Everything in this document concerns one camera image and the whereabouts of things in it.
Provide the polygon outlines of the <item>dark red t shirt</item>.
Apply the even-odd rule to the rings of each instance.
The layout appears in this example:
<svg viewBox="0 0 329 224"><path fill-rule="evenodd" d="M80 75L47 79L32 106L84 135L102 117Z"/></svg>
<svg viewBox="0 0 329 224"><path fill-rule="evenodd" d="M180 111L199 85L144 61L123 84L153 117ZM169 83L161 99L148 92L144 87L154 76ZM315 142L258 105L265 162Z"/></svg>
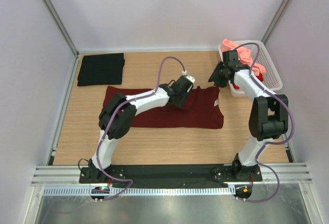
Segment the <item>dark red t shirt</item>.
<svg viewBox="0 0 329 224"><path fill-rule="evenodd" d="M154 108L137 115L132 127L221 129L224 116L218 106L219 88L199 86L191 90L181 108L175 105Z"/></svg>

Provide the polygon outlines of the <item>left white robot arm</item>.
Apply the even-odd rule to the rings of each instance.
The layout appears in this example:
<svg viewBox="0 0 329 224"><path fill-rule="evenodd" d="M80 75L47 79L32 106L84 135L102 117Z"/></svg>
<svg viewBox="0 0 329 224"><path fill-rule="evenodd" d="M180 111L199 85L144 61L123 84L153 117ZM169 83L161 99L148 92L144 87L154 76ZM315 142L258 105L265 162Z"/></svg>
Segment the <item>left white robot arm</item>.
<svg viewBox="0 0 329 224"><path fill-rule="evenodd" d="M167 105L182 107L194 83L194 77L183 73L172 85L157 85L156 88L137 95L116 93L99 115L100 141L88 162L85 177L98 183L103 183L108 178L128 182L127 179L110 176L108 171L119 139L128 133L137 115Z"/></svg>

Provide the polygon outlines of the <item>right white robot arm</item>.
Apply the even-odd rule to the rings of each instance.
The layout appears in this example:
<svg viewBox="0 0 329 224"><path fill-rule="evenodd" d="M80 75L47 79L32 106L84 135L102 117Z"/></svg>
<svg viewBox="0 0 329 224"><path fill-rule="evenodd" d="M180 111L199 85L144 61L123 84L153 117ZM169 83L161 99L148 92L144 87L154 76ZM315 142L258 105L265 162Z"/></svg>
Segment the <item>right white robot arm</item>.
<svg viewBox="0 0 329 224"><path fill-rule="evenodd" d="M236 154L230 170L234 179L250 180L259 170L259 158L266 148L288 130L288 98L276 95L257 79L250 67L240 62L236 50L222 53L222 61L208 81L218 87L235 84L252 102L248 122L251 137Z"/></svg>

